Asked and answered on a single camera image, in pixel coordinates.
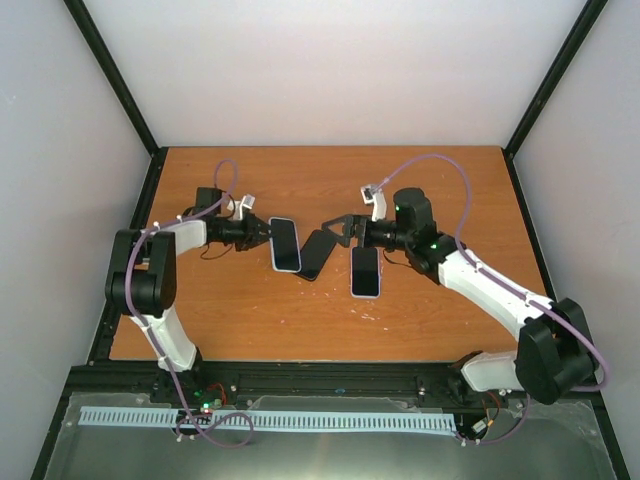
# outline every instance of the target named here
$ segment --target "smartphone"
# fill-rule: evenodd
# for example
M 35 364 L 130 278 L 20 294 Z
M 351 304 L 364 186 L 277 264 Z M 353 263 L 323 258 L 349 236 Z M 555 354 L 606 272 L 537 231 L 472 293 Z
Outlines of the smartphone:
M 351 249 L 351 295 L 356 298 L 380 296 L 380 258 L 377 248 Z
M 289 218 L 269 219 L 271 237 L 271 265 L 276 272 L 300 271 L 300 247 L 296 224 Z
M 309 239 L 300 250 L 302 268 L 296 275 L 313 282 L 318 278 L 322 267 L 324 267 L 335 246 L 336 239 L 333 235 L 322 230 L 311 232 Z

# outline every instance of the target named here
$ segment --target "wooden table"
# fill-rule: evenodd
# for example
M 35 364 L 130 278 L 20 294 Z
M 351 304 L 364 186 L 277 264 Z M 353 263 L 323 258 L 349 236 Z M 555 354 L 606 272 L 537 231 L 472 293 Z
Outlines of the wooden table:
M 473 188 L 463 241 L 483 261 L 521 285 L 543 292 L 533 251 L 498 147 L 172 148 L 150 222 L 166 221 L 193 204 L 198 186 L 211 186 L 216 163 L 238 162 L 236 198 L 256 197 L 254 213 L 289 217 L 303 244 L 323 221 L 370 214 L 360 186 L 379 183 L 405 160 L 441 153 L 460 162 Z M 230 168 L 221 173 L 229 185 Z M 414 164 L 385 188 L 392 195 L 419 186 L 442 231 L 453 234 L 465 201 L 462 180 L 441 160 Z M 223 251 L 212 244 L 210 255 Z M 376 300 L 351 297 L 349 250 L 337 246 L 317 281 L 271 267 L 269 245 L 204 261 L 201 251 L 178 259 L 177 311 L 207 360 L 445 361 L 515 342 L 500 324 L 460 295 L 405 267 L 382 263 Z M 404 261 L 401 252 L 390 257 Z M 144 336 L 123 318 L 112 359 L 155 358 Z

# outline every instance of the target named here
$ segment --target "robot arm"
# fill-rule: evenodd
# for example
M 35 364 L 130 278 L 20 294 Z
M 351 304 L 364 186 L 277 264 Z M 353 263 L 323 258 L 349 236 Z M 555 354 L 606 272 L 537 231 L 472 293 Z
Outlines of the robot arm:
M 199 188 L 194 210 L 213 205 L 221 196 L 219 189 Z M 127 263 L 134 244 L 140 238 L 140 231 L 120 230 L 116 234 L 105 287 L 107 300 L 113 302 L 121 313 L 129 315 L 142 329 L 147 340 L 149 330 L 153 331 L 154 338 L 176 372 L 190 370 L 199 355 L 198 349 L 184 332 L 175 309 L 176 257 L 210 242 L 232 244 L 238 251 L 267 242 L 268 225 L 249 213 L 253 201 L 252 196 L 245 195 L 235 206 L 231 206 L 234 210 L 231 218 L 218 216 L 220 209 L 217 209 L 199 220 L 180 222 L 149 237 L 140 258 L 136 259 L 136 265 L 145 265 L 147 268 L 134 269 L 131 281 L 133 304 L 146 320 L 146 326 L 131 315 L 124 296 Z M 160 368 L 169 370 L 164 357 L 157 351 L 156 355 Z
M 365 204 L 373 203 L 366 201 L 373 198 L 370 186 L 362 187 L 362 192 Z M 382 195 L 380 189 L 375 193 Z M 482 264 L 466 245 L 461 244 L 460 251 L 453 237 L 437 230 L 422 190 L 402 189 L 393 201 L 395 220 L 345 215 L 325 222 L 323 230 L 345 247 L 356 237 L 360 247 L 404 251 L 415 271 L 460 293 L 511 333 L 518 341 L 517 351 L 465 357 L 460 373 L 472 390 L 524 390 L 535 400 L 551 404 L 570 389 L 595 380 L 598 363 L 589 351 L 531 302 L 553 311 L 590 341 L 579 305 L 570 299 L 553 302 L 529 292 Z M 341 235 L 331 228 L 338 224 L 343 227 Z

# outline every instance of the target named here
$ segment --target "purple cable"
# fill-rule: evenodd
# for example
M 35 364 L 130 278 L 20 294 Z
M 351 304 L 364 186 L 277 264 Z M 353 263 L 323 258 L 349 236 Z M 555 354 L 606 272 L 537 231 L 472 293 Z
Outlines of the purple cable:
M 149 322 L 147 322 L 147 320 L 142 316 L 142 314 L 133 305 L 133 299 L 131 297 L 131 278 L 133 276 L 133 268 L 135 267 L 136 258 L 138 258 L 138 254 L 140 253 L 140 249 L 142 248 L 142 245 L 144 244 L 146 239 L 149 238 L 149 236 L 151 236 L 152 233 L 157 232 L 157 231 L 159 231 L 159 230 L 161 230 L 163 228 L 172 227 L 172 226 L 177 225 L 179 223 L 187 222 L 187 221 L 190 221 L 190 220 L 197 220 L 200 217 L 202 217 L 204 215 L 207 215 L 208 213 L 210 213 L 214 209 L 216 209 L 218 206 L 220 206 L 222 204 L 222 202 L 224 202 L 226 199 L 228 199 L 229 195 L 231 193 L 233 193 L 233 190 L 236 188 L 236 183 L 237 183 L 237 180 L 238 180 L 238 165 L 236 164 L 235 161 L 230 160 L 230 159 L 225 159 L 225 160 L 222 160 L 220 163 L 218 163 L 218 165 L 216 166 L 215 172 L 214 172 L 214 182 L 216 181 L 215 179 L 217 179 L 217 175 L 218 175 L 218 171 L 220 170 L 220 167 L 225 163 L 231 164 L 231 166 L 233 168 L 233 179 L 231 180 L 231 185 L 230 185 L 229 189 L 222 195 L 220 200 L 218 200 L 216 203 L 214 203 L 210 207 L 204 209 L 203 211 L 201 211 L 200 213 L 197 213 L 195 215 L 191 215 L 189 217 L 178 217 L 175 220 L 171 220 L 170 222 L 164 223 L 162 225 L 159 225 L 159 224 L 156 223 L 156 224 L 154 224 L 153 228 L 147 228 L 145 230 L 142 230 L 142 234 L 140 235 L 140 238 L 138 239 L 138 241 L 133 246 L 133 249 L 131 250 L 131 255 L 129 256 L 129 262 L 127 263 L 127 271 L 125 272 L 125 277 L 124 277 L 124 297 L 125 297 L 125 301 L 127 303 L 127 308 L 131 312 L 131 315 L 133 315 L 138 320 L 140 320 L 140 323 L 142 323 L 142 325 L 146 329 L 146 332 L 147 332 L 147 334 L 149 336 L 149 341 L 151 342 L 151 344 L 155 348 L 158 356 L 161 359 L 164 359 L 164 361 L 165 361 L 165 363 L 167 365 L 167 368 L 169 369 L 169 374 L 171 375 L 171 379 L 173 380 L 173 383 L 176 386 L 176 391 L 178 392 L 178 397 L 180 398 L 180 403 L 182 403 L 182 407 L 184 408 L 184 411 L 185 411 L 185 414 L 187 415 L 187 418 L 193 424 L 193 426 L 197 430 L 197 432 L 200 435 L 202 435 L 207 441 L 209 441 L 210 443 L 212 443 L 213 445 L 215 445 L 217 447 L 238 448 L 238 447 L 242 447 L 242 446 L 246 445 L 247 443 L 249 443 L 249 441 L 251 440 L 251 437 L 253 436 L 254 427 L 253 427 L 253 422 L 251 421 L 251 418 L 247 414 L 242 413 L 242 412 L 235 412 L 235 413 L 227 415 L 228 417 L 231 417 L 231 416 L 242 417 L 249 424 L 249 435 L 247 436 L 246 439 L 244 439 L 242 442 L 240 442 L 240 443 L 238 443 L 236 445 L 227 445 L 227 444 L 218 442 L 217 440 L 214 440 L 213 438 L 209 437 L 206 434 L 206 432 L 200 427 L 200 425 L 198 425 L 198 422 L 196 421 L 195 416 L 191 413 L 191 409 L 189 408 L 189 404 L 187 403 L 187 399 L 184 396 L 184 392 L 182 391 L 182 387 L 180 386 L 180 380 L 178 379 L 178 375 L 176 374 L 175 369 L 173 368 L 173 364 L 171 363 L 171 360 L 167 357 L 167 353 L 162 348 L 162 345 L 160 345 L 160 342 L 158 341 L 158 339 L 156 338 L 155 334 L 153 333 L 153 330 L 148 328 L 149 327 Z M 207 429 L 207 431 L 209 431 L 209 429 L 211 429 L 211 428 L 215 428 L 214 425 L 209 427 Z
M 480 266 L 480 268 L 478 268 L 476 261 L 473 258 L 471 258 L 471 256 L 462 247 L 462 243 L 460 242 L 460 236 L 462 234 L 462 227 L 464 226 L 465 222 L 467 221 L 467 218 L 469 217 L 469 212 L 471 211 L 471 181 L 469 180 L 469 177 L 468 177 L 467 173 L 464 171 L 464 168 L 462 168 L 462 166 L 459 163 L 457 163 L 455 160 L 453 160 L 452 158 L 449 158 L 449 157 L 447 157 L 445 155 L 439 155 L 437 153 L 419 155 L 419 156 L 414 157 L 414 158 L 412 158 L 410 160 L 407 160 L 405 163 L 403 163 L 398 168 L 396 168 L 391 175 L 386 177 L 379 185 L 375 186 L 372 189 L 372 192 L 375 193 L 376 191 L 381 189 L 384 185 L 389 183 L 393 179 L 393 177 L 395 177 L 398 173 L 400 173 L 402 170 L 407 168 L 409 165 L 412 165 L 413 163 L 415 163 L 415 162 L 417 162 L 419 160 L 426 160 L 426 159 L 429 159 L 429 158 L 438 158 L 440 160 L 444 160 L 445 162 L 448 162 L 449 164 L 453 165 L 455 167 L 455 169 L 458 171 L 458 173 L 460 174 L 460 176 L 462 177 L 462 180 L 464 181 L 464 189 L 465 189 L 465 192 L 466 192 L 467 199 L 466 199 L 466 202 L 465 202 L 465 205 L 464 205 L 464 211 L 462 212 L 462 217 L 460 218 L 460 222 L 458 222 L 458 226 L 456 227 L 456 232 L 455 232 L 455 235 L 454 235 L 454 240 L 456 242 L 456 248 L 460 252 L 460 255 L 462 255 L 462 257 L 467 262 L 469 262 L 469 264 L 471 264 L 475 268 L 477 268 L 478 272 L 480 272 L 482 275 L 487 277 L 489 280 L 491 280 L 492 282 L 496 283 L 497 285 L 499 285 L 500 287 L 502 287 L 503 289 L 505 289 L 509 293 L 515 295 L 520 300 L 522 300 L 524 302 L 527 302 L 527 295 L 526 295 L 525 292 L 522 292 L 522 291 L 518 290 L 517 288 L 514 288 L 513 286 L 509 285 L 508 283 L 506 283 L 501 278 L 499 278 L 499 277 L 493 275 L 491 272 L 483 269 L 482 266 Z M 531 305 L 532 307 L 540 310 L 542 313 L 545 313 L 546 315 L 548 315 L 553 321 L 555 321 L 558 324 L 560 324 L 564 329 L 566 329 L 569 333 L 571 333 L 574 337 L 576 337 L 576 339 L 580 343 L 582 343 L 582 345 L 584 345 L 587 350 L 589 350 L 589 353 L 591 353 L 593 355 L 593 357 L 598 361 L 598 363 L 602 367 L 602 381 L 599 384 L 593 385 L 593 386 L 575 387 L 573 390 L 576 391 L 576 392 L 598 392 L 598 391 L 602 390 L 604 387 L 606 387 L 608 385 L 608 383 L 609 383 L 609 378 L 611 377 L 611 369 L 610 369 L 609 364 L 607 363 L 607 361 L 604 359 L 604 357 L 598 351 L 598 349 L 593 345 L 593 343 L 591 343 L 589 341 L 589 339 L 587 339 L 587 337 L 585 337 L 582 333 L 580 333 L 573 325 L 571 325 L 569 322 L 567 322 L 564 318 L 562 318 L 560 315 L 558 315 L 554 311 L 550 310 L 549 308 L 545 307 L 544 305 L 541 305 L 540 303 L 536 302 L 535 300 L 530 300 L 529 301 L 529 305 Z
M 201 415 L 194 415 L 193 418 L 195 420 L 197 420 L 198 418 L 209 418 L 211 417 L 211 414 L 201 414 Z M 209 425 L 207 427 L 207 429 L 204 431 L 204 433 L 209 433 L 210 431 L 214 430 L 215 428 L 219 427 L 220 425 L 222 425 L 223 423 L 225 423 L 227 420 L 229 420 L 230 418 L 233 417 L 240 417 L 240 418 L 244 418 L 246 419 L 246 417 L 248 417 L 248 415 L 246 413 L 243 412 L 231 412 L 228 415 L 225 415 L 224 417 L 220 417 L 218 420 L 216 420 L 215 422 L 213 422 L 211 425 Z M 189 421 L 189 418 L 185 417 L 182 420 L 180 420 L 178 422 L 178 424 L 176 425 L 176 436 L 180 435 L 180 427 L 182 425 L 184 425 L 185 423 L 187 423 L 187 421 Z M 249 430 L 250 432 L 253 432 L 253 422 L 249 423 Z M 247 442 L 249 441 L 250 437 L 247 437 L 246 440 L 244 440 L 242 443 L 239 443 L 238 445 L 234 445 L 234 447 L 241 447 L 243 445 L 246 445 Z
M 531 405 L 531 397 L 527 393 L 527 404 L 524 406 L 524 409 L 522 410 L 522 418 L 520 418 L 520 420 L 518 420 L 518 423 L 516 423 L 511 428 L 511 430 L 509 430 L 504 435 L 502 435 L 502 436 L 500 436 L 498 438 L 494 438 L 493 440 L 480 440 L 476 445 L 495 445 L 496 443 L 500 443 L 503 440 L 506 440 L 507 438 L 510 438 L 513 435 L 515 435 L 516 432 L 522 428 L 522 425 L 524 424 L 524 421 L 527 419 L 527 416 L 529 415 L 529 407 L 530 407 L 530 405 Z M 462 435 L 460 435 L 458 432 L 455 432 L 455 436 L 461 442 L 466 442 L 467 441 L 467 439 L 464 438 Z

